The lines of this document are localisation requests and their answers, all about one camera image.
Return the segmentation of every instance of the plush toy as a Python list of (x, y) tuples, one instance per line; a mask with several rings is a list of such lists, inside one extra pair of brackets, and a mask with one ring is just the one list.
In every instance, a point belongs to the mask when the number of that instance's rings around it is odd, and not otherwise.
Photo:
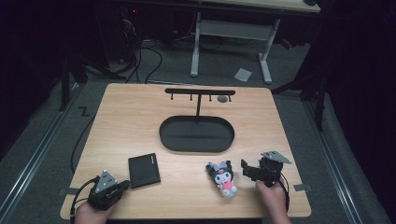
[(230, 161), (222, 161), (220, 165), (210, 162), (206, 170), (218, 185), (222, 197), (232, 198), (236, 195), (238, 188), (233, 184), (233, 168)]

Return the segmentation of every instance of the black oval tray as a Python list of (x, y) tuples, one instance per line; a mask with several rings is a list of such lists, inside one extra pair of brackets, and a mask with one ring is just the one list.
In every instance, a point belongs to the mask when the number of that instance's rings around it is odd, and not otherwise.
[(161, 142), (173, 151), (222, 152), (231, 146), (233, 126), (209, 116), (173, 116), (160, 127)]

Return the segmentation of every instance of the desk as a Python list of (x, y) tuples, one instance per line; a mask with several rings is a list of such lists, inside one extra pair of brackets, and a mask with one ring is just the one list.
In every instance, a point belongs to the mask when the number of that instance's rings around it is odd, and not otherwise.
[[(166, 88), (234, 90), (232, 101), (209, 102), (203, 96), (201, 115), (227, 119), (234, 128), (233, 144), (221, 153), (177, 153), (164, 147), (159, 128), (174, 115), (194, 115), (197, 97), (174, 95)], [(71, 188), (79, 189), (104, 169), (119, 181), (129, 179), (128, 158), (156, 153), (162, 182), (123, 193), (111, 218), (249, 218), (264, 217), (255, 183), (242, 175), (241, 159), (258, 166), (261, 153), (276, 150), (292, 160), (283, 174), (290, 183), (291, 217), (311, 213), (304, 191), (293, 186), (302, 184), (271, 92), (265, 88), (205, 87), (110, 84), (92, 125)], [(230, 160), (238, 193), (225, 199), (205, 171), (209, 161)], [(80, 198), (88, 196), (88, 186)], [(61, 210), (69, 218), (74, 195), (67, 195)]]
[[(200, 0), (199, 4), (202, 4), (202, 2), (237, 5), (244, 7), (269, 7), (275, 9), (288, 9), (302, 12), (320, 12), (320, 8), (318, 7), (318, 5), (310, 7), (302, 0)], [(245, 39), (266, 40), (266, 45), (263, 48), (262, 53), (259, 54), (259, 62), (262, 68), (262, 76), (264, 78), (264, 82), (267, 84), (271, 84), (272, 79), (270, 71), (268, 69), (267, 57), (276, 36), (276, 31), (279, 23), (280, 19), (275, 19), (272, 26), (227, 21), (201, 20), (201, 13), (198, 12), (195, 25), (195, 43), (192, 53), (191, 76), (198, 76), (200, 35), (219, 35)]]

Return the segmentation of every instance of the person's arm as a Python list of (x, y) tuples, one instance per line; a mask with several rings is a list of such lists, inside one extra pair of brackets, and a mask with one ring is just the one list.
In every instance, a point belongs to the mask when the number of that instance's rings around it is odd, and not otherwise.
[(288, 211), (285, 205), (285, 191), (279, 183), (268, 188), (261, 181), (256, 182), (262, 204), (267, 208), (268, 218), (272, 224), (290, 224)]
[(106, 224), (107, 218), (115, 207), (116, 205), (113, 204), (107, 211), (98, 211), (93, 209), (88, 203), (82, 203), (77, 209), (75, 224)]

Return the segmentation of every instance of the black wallet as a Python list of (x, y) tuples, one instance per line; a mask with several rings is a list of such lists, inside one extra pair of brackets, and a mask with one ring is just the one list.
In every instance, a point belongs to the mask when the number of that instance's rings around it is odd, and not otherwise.
[(161, 182), (155, 153), (128, 159), (131, 189)]

